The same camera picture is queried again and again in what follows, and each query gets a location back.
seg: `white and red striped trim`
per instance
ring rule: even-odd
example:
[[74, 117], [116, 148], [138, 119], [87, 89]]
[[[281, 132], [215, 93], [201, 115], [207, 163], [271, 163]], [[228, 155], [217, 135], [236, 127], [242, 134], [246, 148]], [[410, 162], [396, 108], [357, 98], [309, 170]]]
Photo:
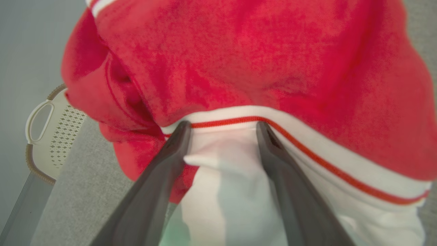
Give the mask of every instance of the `white and red striped trim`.
[[[352, 186], [360, 192], [399, 205], [422, 202], [431, 181], [415, 180], [354, 153], [313, 130], [297, 118], [272, 108], [238, 106], [185, 116], [197, 133], [229, 130], [265, 121], [292, 155], [333, 183]], [[171, 134], [179, 122], [162, 127]]]
[[91, 12], [93, 13], [94, 17], [97, 17], [99, 12], [106, 8], [111, 3], [115, 2], [116, 0], [85, 0], [87, 3], [88, 8], [91, 9]]

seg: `red garment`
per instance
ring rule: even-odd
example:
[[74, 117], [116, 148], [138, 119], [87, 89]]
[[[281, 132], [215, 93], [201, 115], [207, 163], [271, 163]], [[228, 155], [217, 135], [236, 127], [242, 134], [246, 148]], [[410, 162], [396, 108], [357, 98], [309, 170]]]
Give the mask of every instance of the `red garment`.
[[[399, 0], [100, 0], [67, 44], [74, 107], [135, 180], [185, 115], [260, 105], [417, 180], [437, 177], [431, 78]], [[190, 187], [187, 166], [171, 201]]]

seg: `gray couch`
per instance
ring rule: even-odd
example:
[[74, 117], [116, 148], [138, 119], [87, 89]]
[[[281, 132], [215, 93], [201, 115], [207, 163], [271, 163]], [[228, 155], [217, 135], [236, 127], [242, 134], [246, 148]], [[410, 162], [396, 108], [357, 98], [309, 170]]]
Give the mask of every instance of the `gray couch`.
[[[437, 0], [405, 3], [410, 38], [436, 81]], [[87, 119], [53, 188], [31, 245], [89, 245], [131, 185], [118, 166], [112, 145], [102, 137], [97, 123]], [[426, 245], [437, 245], [436, 185], [420, 216], [427, 232]]]

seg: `basket handle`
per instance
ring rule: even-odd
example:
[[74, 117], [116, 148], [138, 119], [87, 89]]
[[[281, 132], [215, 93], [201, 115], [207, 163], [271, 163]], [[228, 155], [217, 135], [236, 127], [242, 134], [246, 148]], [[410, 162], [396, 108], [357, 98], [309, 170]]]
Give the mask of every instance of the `basket handle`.
[[[50, 110], [49, 117], [47, 118], [47, 121], [45, 122], [44, 128], [42, 129], [41, 134], [39, 135], [38, 139], [32, 139], [32, 124], [35, 119], [35, 117], [38, 115], [38, 113], [41, 111], [44, 106], [50, 105], [52, 109]], [[36, 144], [38, 141], [41, 140], [42, 136], [44, 135], [45, 130], [47, 129], [47, 126], [49, 124], [49, 121], [52, 117], [53, 110], [55, 109], [55, 106], [52, 104], [51, 100], [45, 100], [44, 102], [40, 103], [36, 108], [33, 109], [32, 113], [29, 115], [28, 120], [26, 122], [26, 139], [28, 141], [28, 144]]]

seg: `white plastic basket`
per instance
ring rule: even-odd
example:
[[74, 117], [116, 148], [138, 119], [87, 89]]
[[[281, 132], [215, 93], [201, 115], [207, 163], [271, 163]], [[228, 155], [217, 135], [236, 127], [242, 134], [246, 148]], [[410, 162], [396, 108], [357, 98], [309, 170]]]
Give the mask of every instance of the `white plastic basket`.
[[[64, 96], [65, 85], [56, 88], [30, 114], [26, 123], [26, 161], [29, 169], [53, 185], [86, 115], [73, 108]], [[32, 139], [32, 124], [44, 106], [51, 106], [49, 117], [38, 139]]]

